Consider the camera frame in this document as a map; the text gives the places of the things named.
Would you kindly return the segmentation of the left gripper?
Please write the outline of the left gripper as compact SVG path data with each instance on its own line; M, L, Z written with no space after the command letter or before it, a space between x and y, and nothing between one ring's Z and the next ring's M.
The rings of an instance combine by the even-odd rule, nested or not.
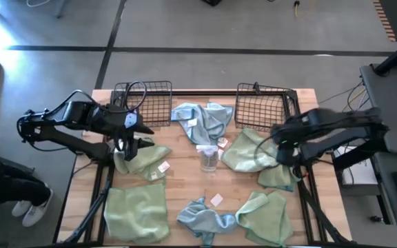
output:
M124 160L130 161L137 155L138 142L134 133L154 134L154 131L141 123L136 110L120 110L117 105L99 105L93 110L93 130L113 139L115 148L123 152ZM154 146L151 138L140 138L139 148Z

